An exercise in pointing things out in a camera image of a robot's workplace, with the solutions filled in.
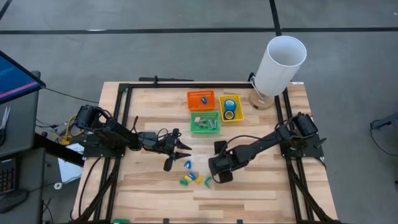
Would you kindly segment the orange plastic basket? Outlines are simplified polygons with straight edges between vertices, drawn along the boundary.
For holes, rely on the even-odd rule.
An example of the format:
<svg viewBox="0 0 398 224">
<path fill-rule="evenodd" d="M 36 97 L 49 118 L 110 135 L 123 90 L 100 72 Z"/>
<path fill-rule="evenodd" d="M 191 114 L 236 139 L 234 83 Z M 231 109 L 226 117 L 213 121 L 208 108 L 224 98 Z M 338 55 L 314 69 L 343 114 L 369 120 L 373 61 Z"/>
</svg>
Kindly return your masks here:
<svg viewBox="0 0 398 224">
<path fill-rule="evenodd" d="M 201 102 L 205 97 L 207 104 Z M 187 92 L 187 108 L 190 111 L 213 111 L 215 109 L 215 93 L 213 90 L 198 90 Z"/>
</svg>

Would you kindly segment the white paper sheet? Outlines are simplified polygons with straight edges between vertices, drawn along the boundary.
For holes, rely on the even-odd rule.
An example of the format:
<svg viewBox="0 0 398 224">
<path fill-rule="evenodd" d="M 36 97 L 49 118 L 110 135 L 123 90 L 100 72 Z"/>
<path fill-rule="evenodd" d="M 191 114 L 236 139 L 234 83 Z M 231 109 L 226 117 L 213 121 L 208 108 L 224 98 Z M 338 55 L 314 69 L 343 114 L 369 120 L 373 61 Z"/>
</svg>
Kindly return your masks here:
<svg viewBox="0 0 398 224">
<path fill-rule="evenodd" d="M 67 148 L 79 153 L 83 154 L 84 147 L 78 143 L 68 145 Z M 58 158 L 58 165 L 60 169 L 60 176 L 63 183 L 69 183 L 73 180 L 76 180 L 81 177 L 83 168 L 67 162 L 61 158 Z"/>
</svg>

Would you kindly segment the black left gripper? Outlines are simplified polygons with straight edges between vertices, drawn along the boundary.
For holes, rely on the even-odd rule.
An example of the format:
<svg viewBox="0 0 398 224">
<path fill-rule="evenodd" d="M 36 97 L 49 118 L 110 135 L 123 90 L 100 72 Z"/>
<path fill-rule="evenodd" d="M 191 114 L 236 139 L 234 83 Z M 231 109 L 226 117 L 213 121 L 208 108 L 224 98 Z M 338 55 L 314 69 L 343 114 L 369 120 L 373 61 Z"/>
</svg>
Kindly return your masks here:
<svg viewBox="0 0 398 224">
<path fill-rule="evenodd" d="M 166 155 L 168 155 L 168 158 L 165 160 L 164 163 L 164 171 L 166 172 L 171 170 L 173 162 L 176 161 L 177 159 L 191 156 L 191 154 L 174 151 L 175 145 L 178 149 L 192 150 L 191 147 L 182 143 L 178 139 L 178 134 L 179 134 L 179 129 L 175 128 L 171 134 L 167 135 L 162 140 L 162 150 L 165 152 Z"/>
</svg>

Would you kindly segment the green plastic basket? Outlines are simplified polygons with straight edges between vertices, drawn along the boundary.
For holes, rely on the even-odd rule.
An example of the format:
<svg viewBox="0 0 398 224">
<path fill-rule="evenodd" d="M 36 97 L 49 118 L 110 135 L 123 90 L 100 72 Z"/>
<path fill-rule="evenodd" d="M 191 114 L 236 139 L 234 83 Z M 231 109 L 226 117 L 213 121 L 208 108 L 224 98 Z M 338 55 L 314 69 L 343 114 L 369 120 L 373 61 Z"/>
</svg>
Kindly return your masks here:
<svg viewBox="0 0 398 224">
<path fill-rule="evenodd" d="M 208 127 L 201 127 L 199 123 L 195 122 L 195 117 L 200 117 L 203 119 L 217 119 L 218 120 L 218 129 L 211 129 L 210 125 Z M 190 130 L 192 133 L 201 133 L 201 134 L 210 134 L 210 133 L 218 133 L 220 132 L 220 114 L 217 111 L 194 111 L 190 114 Z"/>
</svg>

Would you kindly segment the computer monitor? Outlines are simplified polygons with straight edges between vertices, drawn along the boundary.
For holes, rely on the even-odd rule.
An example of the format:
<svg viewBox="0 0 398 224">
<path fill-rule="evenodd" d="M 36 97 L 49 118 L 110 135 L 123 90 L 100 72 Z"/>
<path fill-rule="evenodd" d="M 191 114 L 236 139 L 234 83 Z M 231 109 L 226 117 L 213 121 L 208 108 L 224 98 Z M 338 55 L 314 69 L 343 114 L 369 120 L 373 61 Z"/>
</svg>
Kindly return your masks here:
<svg viewBox="0 0 398 224">
<path fill-rule="evenodd" d="M 45 87 L 40 78 L 0 50 L 0 105 Z"/>
</svg>

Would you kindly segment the table lamp white shade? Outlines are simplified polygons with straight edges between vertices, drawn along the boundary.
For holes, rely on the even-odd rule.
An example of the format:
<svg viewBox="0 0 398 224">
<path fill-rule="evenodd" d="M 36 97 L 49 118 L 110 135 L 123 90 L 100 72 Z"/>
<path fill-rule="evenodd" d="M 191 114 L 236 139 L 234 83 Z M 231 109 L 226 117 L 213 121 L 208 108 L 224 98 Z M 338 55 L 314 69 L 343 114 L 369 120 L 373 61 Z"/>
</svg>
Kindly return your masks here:
<svg viewBox="0 0 398 224">
<path fill-rule="evenodd" d="M 249 78 L 253 86 L 249 94 L 251 106 L 258 110 L 272 106 L 306 58 L 306 47 L 295 37 L 281 35 L 270 40 L 257 72 Z"/>
</svg>

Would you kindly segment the black aluminium table frame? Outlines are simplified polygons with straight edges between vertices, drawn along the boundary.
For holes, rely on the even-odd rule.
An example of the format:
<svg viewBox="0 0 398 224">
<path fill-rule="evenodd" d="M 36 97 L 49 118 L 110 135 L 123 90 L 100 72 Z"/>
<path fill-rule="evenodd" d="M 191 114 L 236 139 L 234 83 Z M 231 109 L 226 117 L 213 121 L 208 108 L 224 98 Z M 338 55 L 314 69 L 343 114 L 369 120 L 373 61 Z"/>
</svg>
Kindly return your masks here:
<svg viewBox="0 0 398 224">
<path fill-rule="evenodd" d="M 190 130 L 187 92 L 213 90 L 215 109 L 220 114 L 218 133 L 201 134 Z M 117 122 L 137 132 L 171 133 L 178 128 L 180 141 L 191 154 L 173 162 L 164 171 L 165 154 L 124 150 L 122 157 L 87 157 L 76 196 L 73 221 L 68 224 L 112 224 L 114 219 L 129 219 L 132 224 L 160 223 L 168 218 L 176 223 L 243 224 L 293 223 L 342 224 L 336 215 L 326 169 L 321 164 L 322 147 L 307 149 L 307 156 L 287 155 L 290 144 L 275 145 L 232 172 L 233 180 L 218 184 L 210 177 L 209 158 L 215 155 L 214 142 L 229 141 L 231 149 L 262 138 L 274 131 L 277 123 L 298 113 L 312 117 L 304 85 L 289 84 L 266 110 L 249 104 L 249 82 L 106 82 L 99 107 L 111 112 Z M 239 95 L 244 119 L 224 123 L 219 97 Z M 184 164 L 192 162 L 192 168 Z M 180 180 L 190 172 L 203 177 L 187 186 Z"/>
</svg>

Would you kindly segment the yellow plastic basket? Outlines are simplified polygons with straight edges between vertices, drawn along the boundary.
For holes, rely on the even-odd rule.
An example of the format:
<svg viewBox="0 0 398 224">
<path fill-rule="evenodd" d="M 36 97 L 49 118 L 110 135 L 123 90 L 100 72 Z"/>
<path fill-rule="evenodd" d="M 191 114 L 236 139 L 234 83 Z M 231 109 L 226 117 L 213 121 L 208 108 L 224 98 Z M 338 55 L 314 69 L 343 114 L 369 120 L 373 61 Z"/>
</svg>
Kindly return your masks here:
<svg viewBox="0 0 398 224">
<path fill-rule="evenodd" d="M 221 95 L 218 99 L 219 99 L 219 103 L 220 103 L 221 119 L 224 123 L 239 122 L 244 119 L 243 107 L 242 107 L 241 99 L 240 99 L 239 95 Z M 232 99 L 237 104 L 236 110 L 234 111 L 235 118 L 233 120 L 225 120 L 224 119 L 224 112 L 226 111 L 224 108 L 224 101 L 227 99 Z"/>
</svg>

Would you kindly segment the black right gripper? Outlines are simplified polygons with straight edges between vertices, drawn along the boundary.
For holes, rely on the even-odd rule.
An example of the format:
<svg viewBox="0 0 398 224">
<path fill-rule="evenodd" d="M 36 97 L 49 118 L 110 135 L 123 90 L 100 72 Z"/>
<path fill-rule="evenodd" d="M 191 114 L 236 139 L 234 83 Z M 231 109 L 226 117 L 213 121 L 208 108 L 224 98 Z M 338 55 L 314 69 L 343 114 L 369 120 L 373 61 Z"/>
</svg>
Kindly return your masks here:
<svg viewBox="0 0 398 224">
<path fill-rule="evenodd" d="M 214 142 L 215 156 L 208 160 L 211 177 L 218 184 L 224 184 L 233 180 L 230 159 L 224 153 L 224 150 L 227 148 L 227 141 Z"/>
</svg>

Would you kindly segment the black keyboard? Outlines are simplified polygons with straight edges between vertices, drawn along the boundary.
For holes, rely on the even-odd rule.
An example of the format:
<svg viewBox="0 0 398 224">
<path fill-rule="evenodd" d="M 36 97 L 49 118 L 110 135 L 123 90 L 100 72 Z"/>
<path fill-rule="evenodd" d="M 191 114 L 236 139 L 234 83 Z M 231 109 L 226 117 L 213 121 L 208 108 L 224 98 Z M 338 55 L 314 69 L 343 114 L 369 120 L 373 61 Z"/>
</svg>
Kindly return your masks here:
<svg viewBox="0 0 398 224">
<path fill-rule="evenodd" d="M 16 189 L 16 160 L 14 158 L 0 161 L 0 195 Z"/>
</svg>

